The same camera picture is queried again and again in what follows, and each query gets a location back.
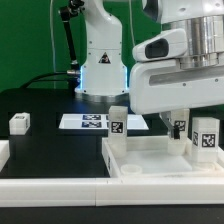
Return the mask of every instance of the white block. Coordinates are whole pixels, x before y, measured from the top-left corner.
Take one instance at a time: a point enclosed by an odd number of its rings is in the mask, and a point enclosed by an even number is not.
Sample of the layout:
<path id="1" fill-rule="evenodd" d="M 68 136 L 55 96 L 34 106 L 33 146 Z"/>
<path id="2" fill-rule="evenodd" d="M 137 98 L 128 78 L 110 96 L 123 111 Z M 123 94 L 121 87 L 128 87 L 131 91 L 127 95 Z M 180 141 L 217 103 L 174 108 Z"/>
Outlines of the white block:
<path id="1" fill-rule="evenodd" d="M 9 121 L 10 135 L 25 135 L 30 127 L 30 114 L 17 113 Z"/>
<path id="2" fill-rule="evenodd" d="M 171 124 L 179 127 L 181 140 L 187 140 L 189 114 L 189 109 L 171 111 Z"/>
<path id="3" fill-rule="evenodd" d="M 0 141 L 0 171 L 5 166 L 9 156 L 9 141 Z"/>
<path id="4" fill-rule="evenodd" d="M 127 151 L 128 108 L 111 106 L 109 110 L 108 141 L 115 158 L 121 158 Z"/>
<path id="5" fill-rule="evenodd" d="M 219 120 L 193 118 L 192 160 L 194 162 L 216 162 L 218 158 Z"/>

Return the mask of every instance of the white plastic container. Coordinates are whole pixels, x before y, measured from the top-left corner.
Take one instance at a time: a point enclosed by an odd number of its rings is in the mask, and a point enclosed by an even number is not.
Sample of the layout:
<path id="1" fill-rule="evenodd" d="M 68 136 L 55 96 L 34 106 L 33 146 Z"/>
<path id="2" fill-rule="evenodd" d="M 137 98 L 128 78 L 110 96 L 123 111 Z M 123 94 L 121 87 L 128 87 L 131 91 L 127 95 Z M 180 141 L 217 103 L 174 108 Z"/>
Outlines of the white plastic container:
<path id="1" fill-rule="evenodd" d="M 168 136 L 128 137 L 126 156 L 116 158 L 108 138 L 103 138 L 102 155 L 110 177 L 224 177 L 224 152 L 220 148 L 217 162 L 207 163 L 206 167 L 199 167 L 192 162 L 192 142 L 189 139 L 183 155 L 178 156 L 168 153 L 168 140 Z M 141 172 L 134 171 L 133 175 L 123 172 L 123 167 L 128 164 L 141 167 Z"/>

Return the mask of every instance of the black cable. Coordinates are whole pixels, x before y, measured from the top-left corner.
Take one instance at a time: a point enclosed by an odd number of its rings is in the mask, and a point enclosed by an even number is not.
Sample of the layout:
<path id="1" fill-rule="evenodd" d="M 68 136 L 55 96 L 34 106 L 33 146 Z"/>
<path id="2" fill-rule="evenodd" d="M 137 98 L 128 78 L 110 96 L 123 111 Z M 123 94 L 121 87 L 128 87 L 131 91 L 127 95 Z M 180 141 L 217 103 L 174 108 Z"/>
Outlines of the black cable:
<path id="1" fill-rule="evenodd" d="M 20 86 L 21 89 L 26 89 L 32 82 L 42 79 L 42 78 L 46 78 L 46 77 L 52 77 L 52 76 L 58 76 L 58 75 L 67 75 L 67 72 L 55 72 L 55 73 L 47 73 L 47 74 L 43 74 L 43 75 L 38 75 L 35 78 L 31 79 L 30 81 L 24 83 L 22 86 Z"/>

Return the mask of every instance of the green background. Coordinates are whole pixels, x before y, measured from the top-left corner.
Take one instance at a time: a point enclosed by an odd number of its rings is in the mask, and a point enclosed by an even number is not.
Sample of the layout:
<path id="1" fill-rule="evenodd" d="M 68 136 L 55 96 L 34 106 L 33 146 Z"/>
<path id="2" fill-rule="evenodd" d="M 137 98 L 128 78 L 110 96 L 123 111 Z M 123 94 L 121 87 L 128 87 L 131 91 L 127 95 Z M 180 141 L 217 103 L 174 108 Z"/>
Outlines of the green background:
<path id="1" fill-rule="evenodd" d="M 160 25 L 146 17 L 140 0 L 133 1 L 133 27 L 136 43 L 155 36 Z M 53 18 L 56 49 L 56 70 L 70 68 L 65 32 L 58 9 L 67 0 L 54 0 Z M 123 25 L 122 60 L 128 70 L 134 65 L 127 2 L 104 3 L 105 9 Z M 86 57 L 86 35 L 83 15 L 71 21 L 73 38 L 80 64 Z M 1 0 L 0 7 L 0 91 L 20 87 L 31 78 L 53 72 L 50 36 L 50 0 Z M 35 83 L 31 87 L 67 88 L 67 84 Z"/>

